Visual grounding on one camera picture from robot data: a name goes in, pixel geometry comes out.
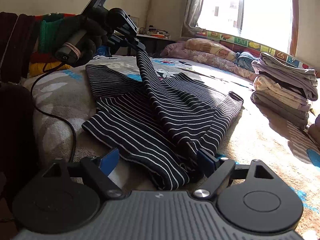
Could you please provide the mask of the maroon sleeved left forearm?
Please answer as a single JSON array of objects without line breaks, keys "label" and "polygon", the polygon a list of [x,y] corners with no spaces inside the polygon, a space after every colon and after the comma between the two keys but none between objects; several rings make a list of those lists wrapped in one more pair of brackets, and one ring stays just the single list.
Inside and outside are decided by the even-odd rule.
[{"label": "maroon sleeved left forearm", "polygon": [[39,34],[35,16],[1,12],[1,81],[20,83]]}]

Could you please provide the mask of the left gloved hand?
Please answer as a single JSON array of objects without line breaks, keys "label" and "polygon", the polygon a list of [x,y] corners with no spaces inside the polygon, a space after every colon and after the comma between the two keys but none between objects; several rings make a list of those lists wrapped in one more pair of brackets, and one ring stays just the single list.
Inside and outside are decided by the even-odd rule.
[{"label": "left gloved hand", "polygon": [[53,56],[72,67],[82,66],[108,41],[107,32],[94,20],[83,15],[68,17],[55,36]]}]

